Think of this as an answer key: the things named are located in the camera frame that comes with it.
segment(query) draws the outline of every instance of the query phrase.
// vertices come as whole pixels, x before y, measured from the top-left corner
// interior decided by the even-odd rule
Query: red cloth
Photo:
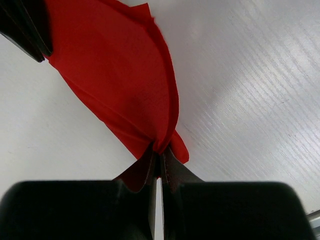
[[[143,4],[45,0],[53,54],[48,57],[78,98],[138,159],[148,145],[170,144],[185,163],[175,131],[179,98],[167,44]]]

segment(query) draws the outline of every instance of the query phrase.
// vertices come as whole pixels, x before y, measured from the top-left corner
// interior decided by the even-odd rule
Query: white wood grain surface
[[[208,181],[285,182],[320,209],[320,2],[149,6],[172,56],[186,166]],[[0,196],[21,180],[111,179],[134,162],[47,62],[3,37],[0,52]]]

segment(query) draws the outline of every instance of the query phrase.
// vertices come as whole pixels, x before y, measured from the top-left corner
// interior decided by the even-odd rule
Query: black object
[[[204,182],[151,145],[115,180],[14,185],[0,203],[0,240],[152,240],[158,176],[166,240],[315,240],[287,185]]]
[[[0,0],[0,21],[0,33],[37,62],[52,54],[44,0]]]

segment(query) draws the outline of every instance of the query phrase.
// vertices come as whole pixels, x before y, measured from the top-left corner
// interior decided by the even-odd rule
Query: red napkin
[[[148,4],[45,0],[53,54],[47,57],[78,98],[138,159],[151,142],[185,163],[175,131],[179,97],[167,44]]]

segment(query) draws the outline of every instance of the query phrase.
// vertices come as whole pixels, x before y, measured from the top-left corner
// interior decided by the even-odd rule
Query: white background
[[[186,166],[207,181],[285,182],[318,210],[320,3],[149,6],[173,61]],[[0,53],[0,196],[22,180],[112,179],[134,163],[47,61],[4,37]]]

